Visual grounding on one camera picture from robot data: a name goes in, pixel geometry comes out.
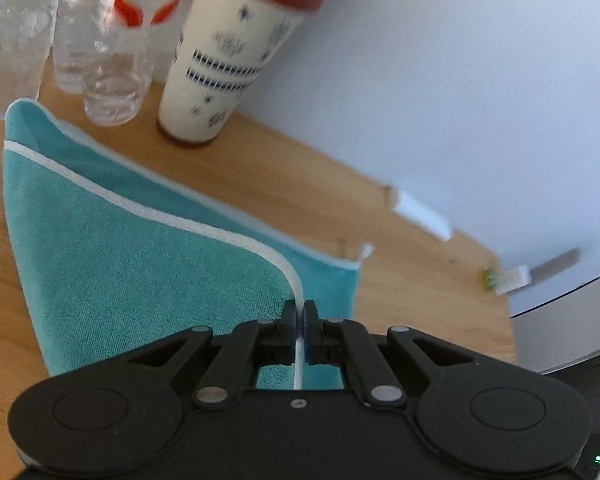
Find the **white foam block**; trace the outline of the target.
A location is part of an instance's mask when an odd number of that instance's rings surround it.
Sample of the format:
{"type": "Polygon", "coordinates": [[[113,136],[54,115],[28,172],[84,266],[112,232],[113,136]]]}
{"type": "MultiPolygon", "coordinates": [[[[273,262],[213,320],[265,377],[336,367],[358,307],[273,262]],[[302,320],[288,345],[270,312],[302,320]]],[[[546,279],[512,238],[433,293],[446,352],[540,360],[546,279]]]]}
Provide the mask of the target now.
{"type": "Polygon", "coordinates": [[[400,188],[385,188],[385,204],[392,214],[411,223],[412,226],[432,236],[440,242],[452,240],[454,229],[451,222],[426,204],[416,200],[400,188]]]}

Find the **small white plastic bottle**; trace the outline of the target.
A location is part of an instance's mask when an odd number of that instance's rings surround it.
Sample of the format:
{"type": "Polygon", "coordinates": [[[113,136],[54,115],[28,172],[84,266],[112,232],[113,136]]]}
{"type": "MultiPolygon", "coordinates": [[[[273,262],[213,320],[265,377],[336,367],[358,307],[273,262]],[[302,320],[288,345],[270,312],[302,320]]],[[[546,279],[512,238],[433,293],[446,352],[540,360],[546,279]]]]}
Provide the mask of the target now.
{"type": "Polygon", "coordinates": [[[515,269],[499,273],[495,277],[494,294],[503,296],[515,290],[527,287],[532,283],[528,266],[517,266],[515,269]]]}

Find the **teal microfiber towel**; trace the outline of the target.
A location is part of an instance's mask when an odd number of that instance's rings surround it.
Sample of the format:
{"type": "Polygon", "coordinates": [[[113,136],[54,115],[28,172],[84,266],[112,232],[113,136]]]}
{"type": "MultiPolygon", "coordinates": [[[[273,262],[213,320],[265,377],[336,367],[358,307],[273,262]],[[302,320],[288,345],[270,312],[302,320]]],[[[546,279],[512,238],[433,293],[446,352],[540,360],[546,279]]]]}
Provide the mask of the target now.
{"type": "Polygon", "coordinates": [[[312,300],[354,310],[363,258],[306,247],[62,122],[9,105],[3,202],[47,371],[60,375],[205,325],[223,335],[312,300]]]}

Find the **water bottle middle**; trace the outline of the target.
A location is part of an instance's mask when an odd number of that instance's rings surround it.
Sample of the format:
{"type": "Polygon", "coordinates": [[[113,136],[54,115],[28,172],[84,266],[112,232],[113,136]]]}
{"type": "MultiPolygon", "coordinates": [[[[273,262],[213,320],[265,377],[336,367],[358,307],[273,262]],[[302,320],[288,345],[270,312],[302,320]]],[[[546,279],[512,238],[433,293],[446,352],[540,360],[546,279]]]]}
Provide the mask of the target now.
{"type": "Polygon", "coordinates": [[[52,55],[56,84],[63,92],[82,92],[83,70],[90,62],[96,32],[96,6],[96,0],[58,1],[52,55]]]}

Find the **water bottle right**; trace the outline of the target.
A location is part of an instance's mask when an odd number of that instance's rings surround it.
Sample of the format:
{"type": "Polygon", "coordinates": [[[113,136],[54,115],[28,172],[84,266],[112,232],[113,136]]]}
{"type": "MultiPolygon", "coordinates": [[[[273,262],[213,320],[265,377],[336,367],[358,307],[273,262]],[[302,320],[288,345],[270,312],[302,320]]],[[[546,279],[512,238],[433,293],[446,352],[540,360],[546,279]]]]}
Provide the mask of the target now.
{"type": "Polygon", "coordinates": [[[90,64],[82,76],[91,122],[118,126],[140,111],[154,70],[151,33],[169,23],[181,1],[96,0],[90,64]]]}

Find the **clear crinkled plastic cup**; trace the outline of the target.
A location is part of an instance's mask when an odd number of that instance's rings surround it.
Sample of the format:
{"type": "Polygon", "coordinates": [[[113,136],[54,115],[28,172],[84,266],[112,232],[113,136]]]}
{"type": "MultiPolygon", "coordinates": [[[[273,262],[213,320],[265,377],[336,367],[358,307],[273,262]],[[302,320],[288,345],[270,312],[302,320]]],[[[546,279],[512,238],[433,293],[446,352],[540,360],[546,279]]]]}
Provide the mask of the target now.
{"type": "Polygon", "coordinates": [[[15,100],[38,99],[53,24],[45,8],[12,10],[0,16],[0,120],[15,100]]]}

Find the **green yellow small object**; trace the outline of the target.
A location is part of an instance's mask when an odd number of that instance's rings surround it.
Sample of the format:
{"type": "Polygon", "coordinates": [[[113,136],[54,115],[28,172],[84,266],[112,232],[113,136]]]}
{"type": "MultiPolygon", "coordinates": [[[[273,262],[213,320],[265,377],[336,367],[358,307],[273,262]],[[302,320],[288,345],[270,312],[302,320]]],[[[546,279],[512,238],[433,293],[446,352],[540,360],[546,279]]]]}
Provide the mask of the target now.
{"type": "Polygon", "coordinates": [[[487,292],[492,292],[498,286],[498,272],[491,268],[483,268],[478,272],[478,281],[487,292]]]}

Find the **white cup red lid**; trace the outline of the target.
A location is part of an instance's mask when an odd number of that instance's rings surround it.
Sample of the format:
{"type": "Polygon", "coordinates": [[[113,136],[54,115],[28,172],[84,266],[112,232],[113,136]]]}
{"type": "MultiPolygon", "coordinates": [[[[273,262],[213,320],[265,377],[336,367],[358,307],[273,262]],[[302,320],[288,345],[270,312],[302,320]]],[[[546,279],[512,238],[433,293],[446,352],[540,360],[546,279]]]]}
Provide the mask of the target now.
{"type": "Polygon", "coordinates": [[[323,0],[193,0],[157,122],[188,144],[212,141],[276,52],[323,0]]]}

